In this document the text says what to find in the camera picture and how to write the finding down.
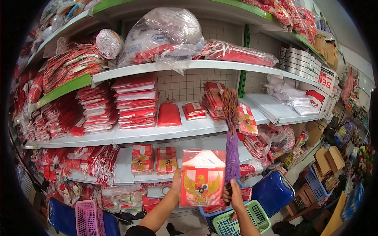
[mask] shelf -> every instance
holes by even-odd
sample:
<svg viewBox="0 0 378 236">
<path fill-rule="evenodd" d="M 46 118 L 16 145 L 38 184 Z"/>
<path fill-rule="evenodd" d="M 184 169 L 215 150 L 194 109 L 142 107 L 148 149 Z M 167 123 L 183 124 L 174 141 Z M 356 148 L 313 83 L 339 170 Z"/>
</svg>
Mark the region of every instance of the shelf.
<svg viewBox="0 0 378 236">
<path fill-rule="evenodd" d="M 241 62 L 193 60 L 190 62 L 188 69 L 234 69 L 234 70 L 242 70 L 242 71 L 261 72 L 261 73 L 273 74 L 273 75 L 282 74 L 286 78 L 291 78 L 291 79 L 295 79 L 295 80 L 302 81 L 305 83 L 309 83 L 318 88 L 320 87 L 317 82 L 314 82 L 312 80 L 306 79 L 304 77 L 298 76 L 296 74 L 293 74 L 293 73 L 290 73 L 281 69 L 268 67 L 268 66 L 241 63 Z M 111 70 L 107 70 L 107 71 L 103 71 L 101 73 L 95 74 L 92 76 L 92 82 L 99 83 L 105 80 L 119 78 L 122 76 L 129 76 L 133 74 L 140 74 L 140 73 L 154 72 L 154 71 L 165 71 L 165 70 L 169 70 L 169 68 L 165 67 L 163 64 L 158 64 L 156 62 L 132 65 L 132 66 L 124 66 L 124 67 L 115 68 L 115 69 L 111 69 Z"/>
<path fill-rule="evenodd" d="M 241 102 L 250 106 L 253 116 L 258 125 L 268 123 L 268 119 L 257 110 L 251 102 L 240 99 Z M 177 102 L 181 116 L 181 126 L 168 127 L 150 127 L 142 129 L 121 130 L 117 125 L 111 130 L 97 134 L 86 134 L 84 137 L 60 137 L 51 139 L 47 142 L 27 142 L 26 149 L 39 148 L 71 148 L 71 147 L 86 147 L 96 145 L 122 144 L 122 143 L 136 143 L 148 142 L 155 140 L 177 139 L 182 137 L 198 136 L 204 134 L 212 134 L 227 131 L 227 125 L 224 120 L 213 121 L 209 116 L 206 119 L 200 120 L 186 120 L 182 111 L 182 106 L 187 102 Z"/>
<path fill-rule="evenodd" d="M 133 185 L 134 175 L 131 174 L 131 161 L 132 161 L 133 148 L 121 148 L 118 152 L 114 174 L 114 185 Z M 73 172 L 69 180 L 74 180 L 82 183 L 98 184 L 96 178 L 84 176 L 80 172 Z"/>
<path fill-rule="evenodd" d="M 154 148 L 158 147 L 175 147 L 177 155 L 177 164 L 179 167 L 182 166 L 183 162 L 183 150 L 184 149 L 208 149 L 208 150 L 226 150 L 226 138 L 227 135 L 217 135 L 213 137 L 206 137 L 200 139 L 191 139 L 184 141 L 177 141 L 171 143 L 160 143 L 154 144 Z M 251 159 L 252 156 L 248 150 L 244 147 L 244 144 L 239 140 L 239 159 L 240 164 L 246 164 Z M 135 175 L 136 184 L 145 184 L 145 183 L 156 183 L 164 181 L 172 181 L 173 174 L 167 175 Z"/>
<path fill-rule="evenodd" d="M 244 98 L 255 104 L 261 113 L 277 126 L 319 119 L 319 115 L 300 116 L 293 108 L 279 103 L 269 94 L 245 93 Z"/>
<path fill-rule="evenodd" d="M 190 10 L 197 18 L 226 21 L 237 25 L 249 24 L 258 26 L 259 31 L 284 41 L 296 44 L 302 49 L 310 49 L 320 61 L 327 63 L 315 48 L 301 35 L 288 32 L 270 13 L 238 0 L 106 0 L 93 7 L 93 16 L 101 18 L 106 15 L 110 19 L 130 21 L 139 20 L 148 11 L 157 7 L 179 7 Z"/>
<path fill-rule="evenodd" d="M 38 63 L 43 58 L 45 48 L 49 51 L 55 51 L 56 42 L 60 37 L 66 37 L 69 39 L 71 36 L 91 27 L 100 21 L 90 17 L 88 11 L 82 12 L 79 15 L 72 18 L 67 24 L 57 29 L 52 35 L 50 35 L 37 49 L 28 60 L 28 64 Z"/>
</svg>

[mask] pink plastic basket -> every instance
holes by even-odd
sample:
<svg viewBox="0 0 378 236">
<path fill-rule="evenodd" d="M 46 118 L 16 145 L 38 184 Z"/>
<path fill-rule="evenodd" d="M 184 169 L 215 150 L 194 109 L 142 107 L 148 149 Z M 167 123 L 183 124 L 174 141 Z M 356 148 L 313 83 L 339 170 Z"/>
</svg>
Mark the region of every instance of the pink plastic basket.
<svg viewBox="0 0 378 236">
<path fill-rule="evenodd" d="M 105 236 L 102 210 L 93 200 L 76 202 L 77 236 Z"/>
</svg>

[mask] blue plastic basket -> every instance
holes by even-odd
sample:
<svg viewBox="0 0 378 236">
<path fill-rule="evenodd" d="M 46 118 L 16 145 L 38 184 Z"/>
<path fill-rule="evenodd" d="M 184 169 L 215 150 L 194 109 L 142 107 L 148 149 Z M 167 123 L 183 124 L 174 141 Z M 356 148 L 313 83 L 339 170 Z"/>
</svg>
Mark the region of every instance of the blue plastic basket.
<svg viewBox="0 0 378 236">
<path fill-rule="evenodd" d="M 305 180 L 310 186 L 312 192 L 315 195 L 316 200 L 319 202 L 325 197 L 331 196 L 332 192 L 327 194 L 327 191 L 323 187 L 322 183 L 319 182 L 318 178 L 316 177 L 316 174 L 312 167 L 310 167 L 310 171 L 307 172 L 305 175 Z"/>
</svg>

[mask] blue plastic chair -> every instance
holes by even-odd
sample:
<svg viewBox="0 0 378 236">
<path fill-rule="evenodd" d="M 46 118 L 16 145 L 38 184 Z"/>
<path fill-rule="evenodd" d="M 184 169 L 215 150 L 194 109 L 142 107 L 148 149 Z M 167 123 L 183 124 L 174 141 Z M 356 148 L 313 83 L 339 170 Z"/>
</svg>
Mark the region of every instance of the blue plastic chair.
<svg viewBox="0 0 378 236">
<path fill-rule="evenodd" d="M 252 200 L 257 200 L 260 203 L 268 217 L 273 216 L 289 204 L 294 196 L 294 188 L 278 170 L 269 172 L 252 187 Z"/>
<path fill-rule="evenodd" d="M 120 236 L 117 218 L 110 213 L 103 213 L 106 236 Z M 58 231 L 68 235 L 77 236 L 75 209 L 50 198 L 47 206 L 47 218 L 50 224 Z"/>
</svg>

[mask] red and white printed box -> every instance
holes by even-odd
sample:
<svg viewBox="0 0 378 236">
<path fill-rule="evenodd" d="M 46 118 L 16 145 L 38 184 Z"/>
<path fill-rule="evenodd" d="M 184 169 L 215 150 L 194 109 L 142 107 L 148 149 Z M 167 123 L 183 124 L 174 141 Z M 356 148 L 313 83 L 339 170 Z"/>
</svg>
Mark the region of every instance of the red and white printed box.
<svg viewBox="0 0 378 236">
<path fill-rule="evenodd" d="M 329 96 L 334 97 L 339 85 L 339 77 L 333 70 L 322 66 L 318 83 L 324 92 Z"/>
<path fill-rule="evenodd" d="M 298 89 L 306 91 L 306 95 L 311 98 L 312 105 L 319 110 L 319 119 L 324 118 L 327 115 L 330 96 L 321 89 L 308 83 L 299 83 Z"/>
</svg>

